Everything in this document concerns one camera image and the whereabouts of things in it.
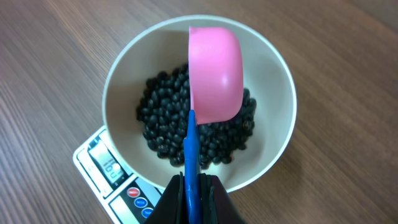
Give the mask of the pink scoop with blue handle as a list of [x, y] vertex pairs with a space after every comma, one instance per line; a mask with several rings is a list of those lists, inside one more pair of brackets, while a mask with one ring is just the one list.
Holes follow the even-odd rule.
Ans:
[[188, 221], [201, 223], [198, 125], [224, 122], [243, 102], [243, 59], [238, 38], [227, 28], [190, 27], [188, 36], [190, 111], [185, 156]]

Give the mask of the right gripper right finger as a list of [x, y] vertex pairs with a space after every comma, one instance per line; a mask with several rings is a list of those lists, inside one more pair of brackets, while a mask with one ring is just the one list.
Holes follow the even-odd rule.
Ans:
[[246, 224], [217, 176], [202, 173], [199, 180], [202, 224]]

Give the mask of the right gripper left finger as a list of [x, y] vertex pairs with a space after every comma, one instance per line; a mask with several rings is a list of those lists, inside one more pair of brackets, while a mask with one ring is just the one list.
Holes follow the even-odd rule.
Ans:
[[174, 175], [144, 224], [184, 223], [184, 176]]

